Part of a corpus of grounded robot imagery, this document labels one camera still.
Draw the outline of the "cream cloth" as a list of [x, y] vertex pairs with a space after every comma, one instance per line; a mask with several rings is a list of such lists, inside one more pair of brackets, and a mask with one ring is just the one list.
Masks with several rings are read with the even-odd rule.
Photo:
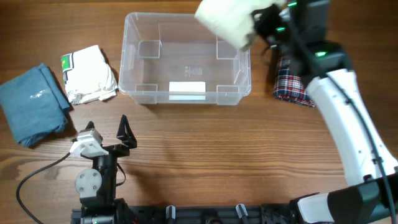
[[246, 51], [256, 38], [251, 13], [286, 0], [202, 0], [194, 18], [234, 48]]

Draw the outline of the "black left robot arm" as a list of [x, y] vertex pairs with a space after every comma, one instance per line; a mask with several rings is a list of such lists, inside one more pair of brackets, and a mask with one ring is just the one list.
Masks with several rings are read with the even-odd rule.
[[130, 155], [137, 147], [137, 140], [131, 131], [126, 115], [121, 116], [116, 138], [119, 144], [104, 146], [103, 137], [89, 122], [86, 128], [72, 140], [70, 154], [92, 161], [92, 168], [81, 171], [75, 179], [81, 208], [73, 210], [72, 223], [126, 223], [136, 224], [138, 217], [123, 198], [116, 198], [117, 172], [123, 171], [118, 158]]

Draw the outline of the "plaid cloth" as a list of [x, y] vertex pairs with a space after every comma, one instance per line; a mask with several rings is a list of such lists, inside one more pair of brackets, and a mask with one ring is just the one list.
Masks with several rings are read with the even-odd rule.
[[290, 62], [291, 60], [286, 55], [282, 55], [278, 61], [278, 71], [272, 92], [273, 97], [314, 108], [315, 104], [305, 91], [300, 77], [291, 74]]

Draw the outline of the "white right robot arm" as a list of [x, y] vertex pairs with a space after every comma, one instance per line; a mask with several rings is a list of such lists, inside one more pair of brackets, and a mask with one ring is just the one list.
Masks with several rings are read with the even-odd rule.
[[290, 203], [294, 223], [397, 221], [397, 160], [384, 145], [359, 92], [354, 68], [326, 40], [328, 1], [289, 1], [252, 11], [254, 30], [287, 54], [294, 75], [322, 114], [337, 146], [347, 187]]

